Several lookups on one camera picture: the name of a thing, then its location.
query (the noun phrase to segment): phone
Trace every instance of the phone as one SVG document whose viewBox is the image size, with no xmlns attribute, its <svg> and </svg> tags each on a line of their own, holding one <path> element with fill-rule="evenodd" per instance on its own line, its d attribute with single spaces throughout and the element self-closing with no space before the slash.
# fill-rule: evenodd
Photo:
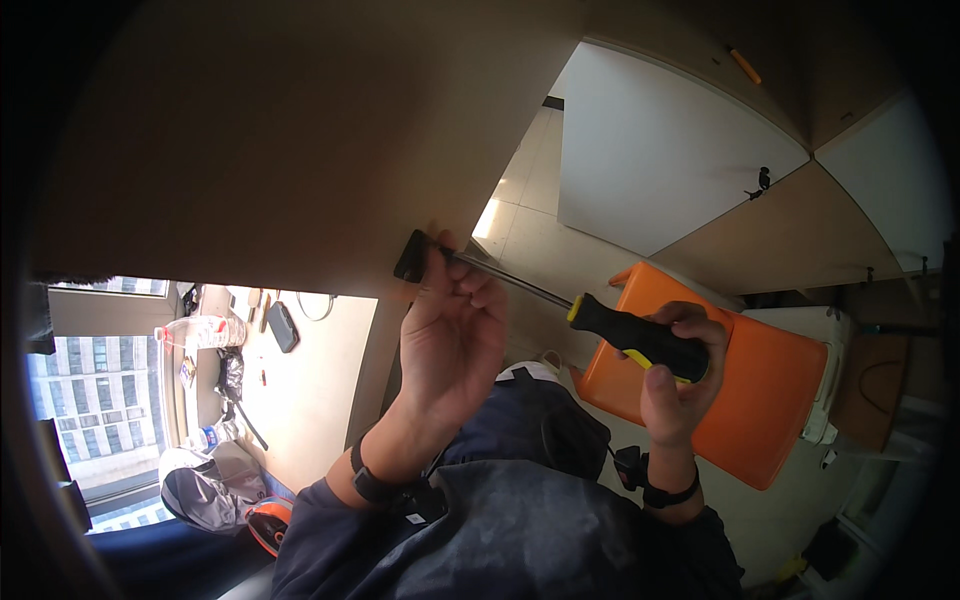
<svg viewBox="0 0 960 600">
<path fill-rule="evenodd" d="M 292 350 L 300 341 L 294 320 L 290 318 L 290 311 L 283 305 L 283 302 L 276 301 L 270 307 L 270 310 L 267 311 L 267 323 L 270 324 L 270 330 L 274 332 L 276 343 L 284 354 Z"/>
</svg>

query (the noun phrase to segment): orange plastic chair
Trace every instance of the orange plastic chair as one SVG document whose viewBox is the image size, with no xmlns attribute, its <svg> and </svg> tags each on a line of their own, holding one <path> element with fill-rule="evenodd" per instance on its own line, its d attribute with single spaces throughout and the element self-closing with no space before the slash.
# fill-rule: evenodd
<svg viewBox="0 0 960 600">
<path fill-rule="evenodd" d="M 766 490 L 804 428 L 827 365 L 827 347 L 749 317 L 717 308 L 647 263 L 617 274 L 625 283 L 616 305 L 649 315 L 671 300 L 701 304 L 730 336 L 724 384 L 693 433 L 694 451 L 740 481 Z M 583 375 L 570 369 L 580 398 L 643 425 L 640 390 L 645 370 L 618 360 L 601 342 Z"/>
</svg>

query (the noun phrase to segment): water bottle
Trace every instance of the water bottle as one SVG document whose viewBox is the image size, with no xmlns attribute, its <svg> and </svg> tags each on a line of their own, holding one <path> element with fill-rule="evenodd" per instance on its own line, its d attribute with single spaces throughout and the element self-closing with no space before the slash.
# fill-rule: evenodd
<svg viewBox="0 0 960 600">
<path fill-rule="evenodd" d="M 154 338 L 167 349 L 186 348 L 188 342 L 196 348 L 226 348 L 242 346 L 247 327 L 235 315 L 184 317 L 154 329 Z"/>
<path fill-rule="evenodd" d="M 194 429 L 193 435 L 187 438 L 181 447 L 205 452 L 217 444 L 242 438 L 246 433 L 247 431 L 242 423 L 233 419 L 221 420 L 208 427 Z"/>
</svg>

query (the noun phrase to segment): wrist strap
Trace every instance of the wrist strap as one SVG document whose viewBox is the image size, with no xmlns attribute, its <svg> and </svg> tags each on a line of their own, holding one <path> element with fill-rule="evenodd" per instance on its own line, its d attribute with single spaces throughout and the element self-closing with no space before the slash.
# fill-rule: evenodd
<svg viewBox="0 0 960 600">
<path fill-rule="evenodd" d="M 353 468 L 353 488 L 371 504 L 385 504 L 394 499 L 404 486 L 380 481 L 374 477 L 363 464 L 360 456 L 360 444 L 363 443 L 364 433 L 357 443 L 350 449 L 350 466 Z"/>
<path fill-rule="evenodd" d="M 363 464 L 360 444 L 364 436 L 350 449 L 350 466 L 353 468 L 353 488 L 371 504 L 388 508 L 389 512 L 403 515 L 414 525 L 432 523 L 446 515 L 446 497 L 440 488 L 431 488 L 425 477 L 406 484 L 391 484 L 374 477 Z"/>
<path fill-rule="evenodd" d="M 647 479 L 647 466 L 650 463 L 650 453 L 640 454 L 640 446 L 632 445 L 620 448 L 613 454 L 613 464 L 620 475 L 623 487 L 633 492 L 637 486 L 643 488 L 643 505 L 650 508 L 662 509 L 686 502 L 700 488 L 700 470 L 693 464 L 693 483 L 680 493 L 669 493 L 650 485 Z"/>
</svg>

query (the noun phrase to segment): hand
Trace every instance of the hand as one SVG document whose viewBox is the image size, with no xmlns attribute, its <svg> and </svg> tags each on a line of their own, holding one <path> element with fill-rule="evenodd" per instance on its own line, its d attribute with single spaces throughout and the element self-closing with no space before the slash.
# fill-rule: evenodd
<svg viewBox="0 0 960 600">
<path fill-rule="evenodd" d="M 439 243 L 455 248 L 442 231 Z M 420 293 L 400 330 L 403 383 L 395 404 L 444 445 L 480 408 L 507 343 L 507 294 L 500 282 L 430 248 Z"/>
<path fill-rule="evenodd" d="M 654 365 L 643 377 L 640 416 L 651 442 L 662 448 L 686 448 L 690 446 L 693 430 L 723 384 L 727 331 L 720 323 L 707 318 L 703 306 L 691 302 L 668 302 L 646 319 L 672 325 L 671 330 L 677 337 L 699 338 L 707 346 L 710 366 L 697 383 L 678 384 L 665 365 Z"/>
</svg>

